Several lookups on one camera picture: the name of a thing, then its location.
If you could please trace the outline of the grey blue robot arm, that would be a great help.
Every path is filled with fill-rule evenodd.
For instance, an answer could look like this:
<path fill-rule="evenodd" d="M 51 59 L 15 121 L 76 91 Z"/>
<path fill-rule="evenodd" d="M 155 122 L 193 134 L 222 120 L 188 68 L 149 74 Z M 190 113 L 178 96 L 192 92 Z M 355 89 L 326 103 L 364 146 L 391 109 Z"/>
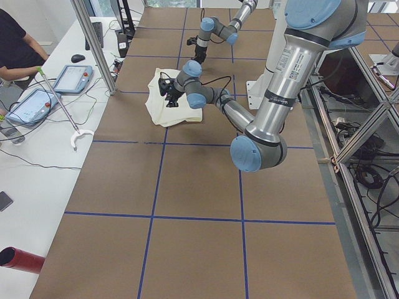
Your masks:
<path fill-rule="evenodd" d="M 165 97 L 170 108 L 177 107 L 178 99 L 185 96 L 193 109 L 213 104 L 221 110 L 240 132 L 231 143 L 230 155 L 234 165 L 245 172 L 272 168 L 284 161 L 287 146 L 280 131 L 300 90 L 323 51 L 353 47 L 363 42 L 368 3 L 288 1 L 284 10 L 286 44 L 260 107 L 252 115 L 225 88 L 207 87 L 200 81 L 200 76 L 211 36 L 234 44 L 243 23 L 256 7 L 256 1 L 243 1 L 228 25 L 215 17 L 204 18 L 195 40 L 195 58 L 184 64 L 176 78 L 160 78 L 158 81 L 160 95 Z"/>
<path fill-rule="evenodd" d="M 229 45 L 235 44 L 238 39 L 238 32 L 251 13 L 255 11 L 258 4 L 257 0 L 243 0 L 241 2 L 241 8 L 228 25 L 224 25 L 217 17 L 202 18 L 198 35 L 189 38 L 186 42 L 187 45 L 195 45 L 195 56 L 192 60 L 197 61 L 199 64 L 205 61 L 212 34 L 218 36 Z"/>

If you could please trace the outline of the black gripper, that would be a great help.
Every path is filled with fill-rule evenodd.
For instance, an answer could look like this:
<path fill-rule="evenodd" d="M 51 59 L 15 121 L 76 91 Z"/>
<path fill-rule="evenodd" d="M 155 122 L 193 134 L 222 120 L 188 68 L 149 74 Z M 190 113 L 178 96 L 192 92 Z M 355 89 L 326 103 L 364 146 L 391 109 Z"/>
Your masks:
<path fill-rule="evenodd" d="M 190 37 L 186 41 L 186 45 L 195 45 L 195 56 L 191 58 L 191 60 L 196 61 L 201 64 L 201 59 L 206 58 L 206 51 L 208 48 L 208 41 L 202 40 L 198 36 Z"/>
<path fill-rule="evenodd" d="M 178 99 L 183 95 L 183 92 L 179 91 L 175 87 L 175 78 L 159 78 L 158 86 L 160 89 L 160 95 L 163 97 L 166 95 L 166 100 L 168 100 L 168 104 L 166 105 L 168 108 L 172 106 L 178 107 Z"/>

